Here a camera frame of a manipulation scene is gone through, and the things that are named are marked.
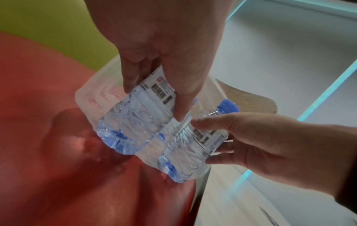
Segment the human hand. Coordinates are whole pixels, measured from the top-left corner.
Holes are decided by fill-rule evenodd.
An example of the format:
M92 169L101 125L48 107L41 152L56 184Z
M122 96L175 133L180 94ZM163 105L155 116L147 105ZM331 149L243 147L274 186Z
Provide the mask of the human hand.
M208 75L233 0L85 0L99 31L119 50L130 92L161 63L182 121Z
M228 130L208 164L239 164L268 179L337 196L357 156L357 129L279 115L236 113L193 119L200 130Z

